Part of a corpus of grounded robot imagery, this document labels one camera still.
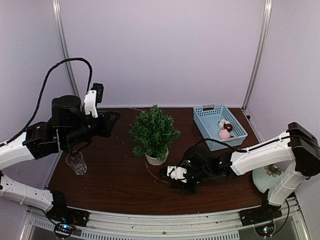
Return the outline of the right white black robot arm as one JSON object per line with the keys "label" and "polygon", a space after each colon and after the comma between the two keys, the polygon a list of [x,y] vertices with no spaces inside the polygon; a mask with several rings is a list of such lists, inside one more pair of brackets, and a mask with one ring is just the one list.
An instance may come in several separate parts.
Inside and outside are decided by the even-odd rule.
{"label": "right white black robot arm", "polygon": [[271,140],[243,149],[233,147],[230,153],[218,157],[196,143],[186,150],[178,165],[163,167],[159,174],[173,180],[172,188],[195,194],[197,184],[224,182],[232,176],[286,161],[290,165],[280,180],[266,191],[266,202],[256,210],[258,219],[266,221],[305,179],[320,173],[317,138],[297,122],[289,123],[287,131]]}

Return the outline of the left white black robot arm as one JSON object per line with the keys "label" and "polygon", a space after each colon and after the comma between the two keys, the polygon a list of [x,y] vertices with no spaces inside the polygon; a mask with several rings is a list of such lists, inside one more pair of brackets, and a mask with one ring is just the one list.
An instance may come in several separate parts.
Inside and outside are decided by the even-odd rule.
{"label": "left white black robot arm", "polygon": [[[95,136],[110,137],[121,115],[118,112],[98,111],[100,99],[96,93],[96,90],[90,90],[84,101],[75,95],[54,98],[50,120],[30,125],[16,139],[1,143],[0,168],[39,160],[60,151],[72,156],[80,152],[74,150],[79,144],[86,148]],[[0,196],[52,212],[61,222],[72,218],[63,193],[34,188],[3,173],[0,175]]]}

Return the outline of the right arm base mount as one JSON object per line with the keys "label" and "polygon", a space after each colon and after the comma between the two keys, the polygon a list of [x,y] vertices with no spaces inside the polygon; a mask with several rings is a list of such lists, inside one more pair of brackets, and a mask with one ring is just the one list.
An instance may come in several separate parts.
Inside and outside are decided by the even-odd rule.
{"label": "right arm base mount", "polygon": [[243,227],[254,225],[256,234],[263,238],[271,237],[275,232],[274,220],[282,216],[281,210],[263,209],[262,206],[241,210],[239,212]]}

